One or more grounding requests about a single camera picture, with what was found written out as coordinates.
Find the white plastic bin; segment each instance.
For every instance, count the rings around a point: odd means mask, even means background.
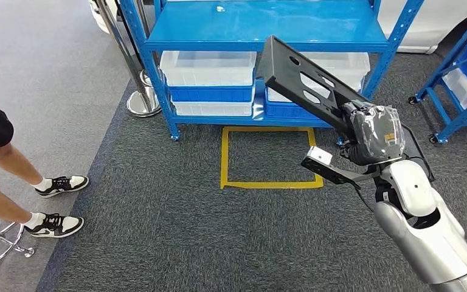
[[[368,53],[302,53],[312,62],[327,70],[330,74],[346,83],[353,90],[361,90],[361,83],[370,72],[370,58]],[[312,80],[303,79],[303,84],[321,95],[329,93],[323,86]],[[271,102],[291,102],[271,88],[268,89],[268,100]]]
[[[166,50],[160,68],[168,86],[250,86],[256,58],[256,52]]]
[[[179,116],[251,116],[255,87],[250,102],[174,102]]]
[[[349,86],[353,88],[355,91],[359,91],[361,90],[361,82],[362,81],[356,84],[349,85]],[[328,98],[328,95],[330,94],[329,90],[323,88],[323,86],[311,86],[310,88],[316,91],[317,93],[319,93],[320,95],[324,96],[325,98]],[[309,97],[307,98],[312,102],[318,103],[318,100],[316,98],[309,98]],[[268,88],[268,100],[270,102],[292,102],[271,88]]]
[[[352,86],[361,84],[362,78],[370,72],[368,53],[303,53],[312,62],[327,70],[344,83]]]
[[[461,106],[467,108],[467,76],[461,69],[454,69],[443,76],[448,88],[454,93],[456,98],[461,103]]]

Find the gray carpet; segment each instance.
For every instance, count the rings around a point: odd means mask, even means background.
[[[406,102],[440,60],[397,55],[376,101],[415,130],[434,186],[467,234],[467,128],[431,145],[439,116],[429,101]],[[172,142],[161,115],[125,111],[120,104],[91,167],[94,183],[75,203],[87,225],[58,242],[37,291],[427,290],[350,186],[220,190],[220,127],[181,126]],[[335,153],[334,131],[315,132]],[[311,180],[298,166],[307,148],[304,133],[232,133],[230,179]],[[371,201],[371,184],[364,190]]]

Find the blue shelf frame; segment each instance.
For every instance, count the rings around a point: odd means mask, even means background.
[[[380,58],[362,94],[372,97],[423,0],[407,0],[386,39],[377,21],[380,0],[318,1],[189,1],[155,0],[156,22],[146,37],[135,0],[120,6],[151,78],[171,138],[179,139],[179,123],[329,127],[322,120],[266,117],[179,116],[172,108],[164,77],[152,52],[162,50],[261,51],[274,34],[302,52],[377,52]]]
[[[422,102],[428,95],[432,99],[434,107],[440,113],[441,119],[445,123],[445,127],[438,133],[434,133],[431,142],[438,142],[441,144],[448,142],[448,137],[459,130],[461,127],[467,127],[467,108],[464,109],[457,97],[450,90],[448,85],[442,79],[451,70],[459,68],[461,65],[467,63],[467,59],[458,61],[460,57],[467,50],[467,31],[463,34],[461,39],[455,44],[452,50],[447,54],[446,58],[441,62],[441,65],[434,71],[429,80],[422,86],[422,88],[414,95],[415,102]],[[458,112],[455,119],[451,119],[446,113],[443,104],[441,103],[438,95],[434,91],[437,85],[446,91],[451,101],[456,107]]]

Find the sneaker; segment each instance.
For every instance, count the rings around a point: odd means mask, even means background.
[[[31,229],[24,229],[34,237],[63,238],[78,232],[85,222],[80,217],[60,216],[60,214],[44,214],[42,224]]]
[[[86,176],[73,175],[70,178],[67,176],[52,178],[51,182],[51,187],[47,190],[35,189],[42,198],[50,198],[63,192],[75,192],[77,190],[81,190],[88,185],[89,179]]]

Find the yellow floor tape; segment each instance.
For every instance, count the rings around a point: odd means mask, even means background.
[[[242,189],[316,189],[323,187],[323,178],[314,174],[314,181],[228,181],[228,134],[230,132],[307,132],[310,146],[316,146],[314,130],[304,127],[223,127],[221,135],[220,186]]]

